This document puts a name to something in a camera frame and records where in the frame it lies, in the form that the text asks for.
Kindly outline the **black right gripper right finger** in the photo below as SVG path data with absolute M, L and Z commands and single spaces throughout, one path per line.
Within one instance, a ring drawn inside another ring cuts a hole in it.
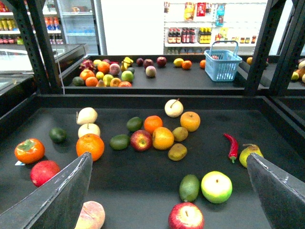
M 305 227 L 305 183 L 258 154 L 247 157 L 247 171 L 273 229 Z

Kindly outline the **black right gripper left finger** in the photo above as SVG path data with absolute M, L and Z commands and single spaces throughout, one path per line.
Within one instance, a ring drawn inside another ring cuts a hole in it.
M 0 216 L 2 229 L 73 229 L 92 173 L 92 155 L 84 153 L 44 185 Z

